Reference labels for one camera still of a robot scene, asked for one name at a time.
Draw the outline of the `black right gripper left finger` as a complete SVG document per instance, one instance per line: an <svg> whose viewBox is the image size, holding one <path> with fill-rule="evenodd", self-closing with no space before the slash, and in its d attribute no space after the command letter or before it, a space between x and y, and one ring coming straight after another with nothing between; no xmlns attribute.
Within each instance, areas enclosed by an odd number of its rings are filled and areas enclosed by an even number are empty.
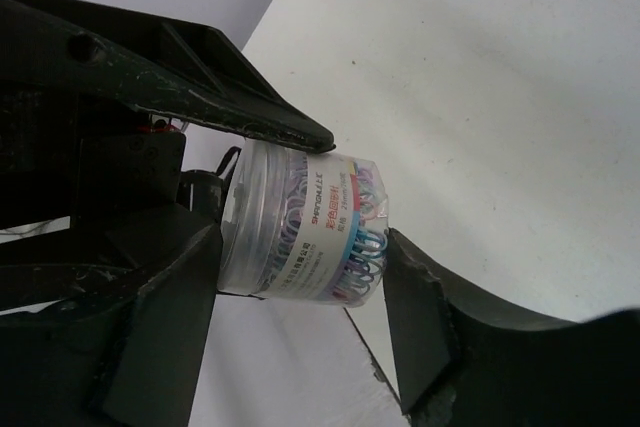
<svg viewBox="0 0 640 427"><path fill-rule="evenodd" d="M94 292L2 316L2 425L188 425L220 251L209 225Z"/></svg>

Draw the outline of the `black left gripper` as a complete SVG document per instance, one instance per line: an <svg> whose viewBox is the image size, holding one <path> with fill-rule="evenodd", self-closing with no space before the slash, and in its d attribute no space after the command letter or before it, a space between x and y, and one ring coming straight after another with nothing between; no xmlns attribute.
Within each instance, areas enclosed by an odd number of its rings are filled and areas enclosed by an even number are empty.
<svg viewBox="0 0 640 427"><path fill-rule="evenodd" d="M126 306L139 317L211 316L206 218L221 217L223 183L184 170L183 121L308 153L334 148L329 129L202 24L82 0L1 0L1 77L76 92L1 85L4 317Z"/></svg>

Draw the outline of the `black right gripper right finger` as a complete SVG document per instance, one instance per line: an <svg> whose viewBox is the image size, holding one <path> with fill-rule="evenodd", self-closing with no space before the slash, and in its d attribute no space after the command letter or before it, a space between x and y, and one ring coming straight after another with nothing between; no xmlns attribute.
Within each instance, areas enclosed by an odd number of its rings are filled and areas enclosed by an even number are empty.
<svg viewBox="0 0 640 427"><path fill-rule="evenodd" d="M639 312L571 322L458 276L397 230L383 290L414 426L635 426Z"/></svg>

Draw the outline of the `paperclip jar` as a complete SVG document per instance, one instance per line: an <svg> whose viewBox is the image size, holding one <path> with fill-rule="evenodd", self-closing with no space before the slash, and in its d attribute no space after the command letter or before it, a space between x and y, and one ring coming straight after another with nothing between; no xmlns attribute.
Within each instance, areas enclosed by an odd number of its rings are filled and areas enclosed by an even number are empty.
<svg viewBox="0 0 640 427"><path fill-rule="evenodd" d="M359 307L386 268L388 196L372 161L248 141L221 232L219 290Z"/></svg>

